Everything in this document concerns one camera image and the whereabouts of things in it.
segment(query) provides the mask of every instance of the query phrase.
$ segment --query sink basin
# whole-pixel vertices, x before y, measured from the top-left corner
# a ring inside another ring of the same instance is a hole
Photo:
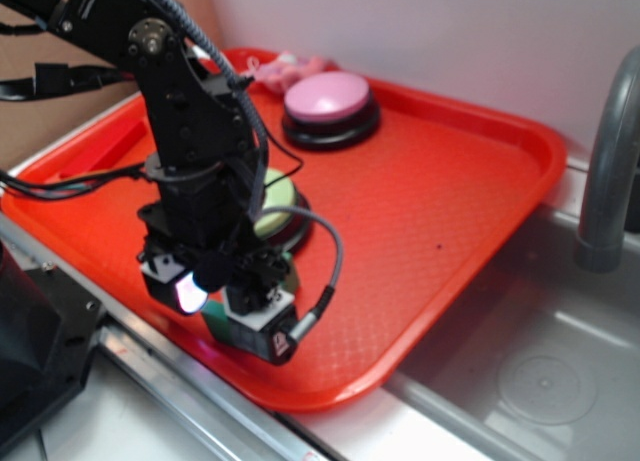
[[[595,275],[576,226],[536,211],[387,388],[496,459],[638,459],[640,242]]]

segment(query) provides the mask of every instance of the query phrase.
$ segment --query sink drain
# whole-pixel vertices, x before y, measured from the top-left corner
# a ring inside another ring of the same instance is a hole
[[[577,360],[548,348],[528,348],[500,367],[502,399],[520,416],[540,424],[567,424],[589,412],[596,399],[591,373]]]

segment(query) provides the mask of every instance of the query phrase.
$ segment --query green object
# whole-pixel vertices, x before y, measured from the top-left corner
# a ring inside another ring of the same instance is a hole
[[[295,293],[300,287],[300,277],[298,276],[298,270],[296,269],[296,265],[293,263],[293,256],[291,253],[283,253],[282,255],[284,259],[289,264],[289,274],[284,281],[282,282],[282,289],[284,289],[287,293]]]
[[[267,175],[265,176],[265,183],[282,176],[283,173],[276,169],[269,168]],[[293,186],[293,182],[289,178],[282,178],[273,186],[269,186],[266,189],[266,196],[263,208],[272,208],[274,206],[294,206],[296,204],[296,189]],[[259,238],[266,238],[271,233],[277,231],[283,224],[285,224],[291,213],[273,213],[267,216],[263,216],[256,222],[253,229]]]
[[[207,301],[202,308],[202,317],[213,337],[221,343],[233,344],[229,320],[224,312],[224,306],[218,301]]]

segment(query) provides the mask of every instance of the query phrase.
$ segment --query green button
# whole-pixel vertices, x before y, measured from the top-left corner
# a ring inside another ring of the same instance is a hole
[[[268,184],[274,179],[282,176],[282,172],[269,168],[265,176],[265,183]],[[266,196],[262,205],[263,209],[274,206],[294,206],[296,204],[296,189],[289,178],[283,178],[266,189]],[[254,231],[259,238],[266,238],[284,225],[291,213],[273,213],[263,216],[254,225]]]

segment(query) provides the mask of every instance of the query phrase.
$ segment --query white wall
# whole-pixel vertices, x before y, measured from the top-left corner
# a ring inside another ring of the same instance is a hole
[[[344,68],[499,108],[588,160],[640,0],[213,0],[226,46],[324,54]]]

